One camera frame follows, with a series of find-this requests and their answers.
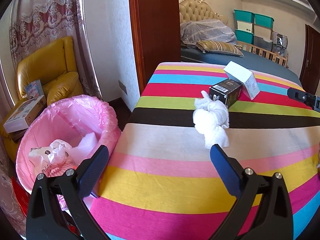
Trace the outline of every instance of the silver bolt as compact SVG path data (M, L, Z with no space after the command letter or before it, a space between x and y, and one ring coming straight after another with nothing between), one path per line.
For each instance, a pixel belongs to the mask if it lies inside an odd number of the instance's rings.
M282 174L280 172L276 172L276 178L277 179L282 179Z
M244 170L244 172L245 172L245 174L247 174L247 175L252 175L252 174L253 174L253 169L246 168L246 169Z
M66 171L66 175L67 176L71 176L71 175L73 175L75 173L75 170L74 169L68 169L67 171Z
M43 173L38 174L37 179L41 180L43 178L44 178L44 174Z

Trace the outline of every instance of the dark wooden door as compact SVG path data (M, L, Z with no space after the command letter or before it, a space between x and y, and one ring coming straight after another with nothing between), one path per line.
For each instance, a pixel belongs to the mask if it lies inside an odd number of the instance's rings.
M306 25L306 44L300 81L303 89L315 94L320 80L320 33Z
M180 61L179 0L129 0L140 93L161 62Z

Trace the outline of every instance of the checkered bag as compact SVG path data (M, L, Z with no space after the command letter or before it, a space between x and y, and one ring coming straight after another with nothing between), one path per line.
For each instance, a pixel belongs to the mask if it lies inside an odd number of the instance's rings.
M273 44L286 49L288 47L288 37L281 33L273 32Z

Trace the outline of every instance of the dark floor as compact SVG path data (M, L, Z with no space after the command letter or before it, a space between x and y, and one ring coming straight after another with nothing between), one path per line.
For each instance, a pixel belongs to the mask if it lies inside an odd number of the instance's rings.
M118 126L123 131L124 126L127 124L127 121L131 115L131 111L124 103L122 98L117 98L108 102L110 106L116 111L117 119L118 119Z

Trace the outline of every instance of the electrical socket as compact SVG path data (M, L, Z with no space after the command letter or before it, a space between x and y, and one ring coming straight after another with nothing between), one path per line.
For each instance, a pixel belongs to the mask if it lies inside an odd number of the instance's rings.
M123 90L123 92L125 92L126 95L128 95L127 88L125 87L125 85L120 80L118 80L118 82L119 82L119 87Z

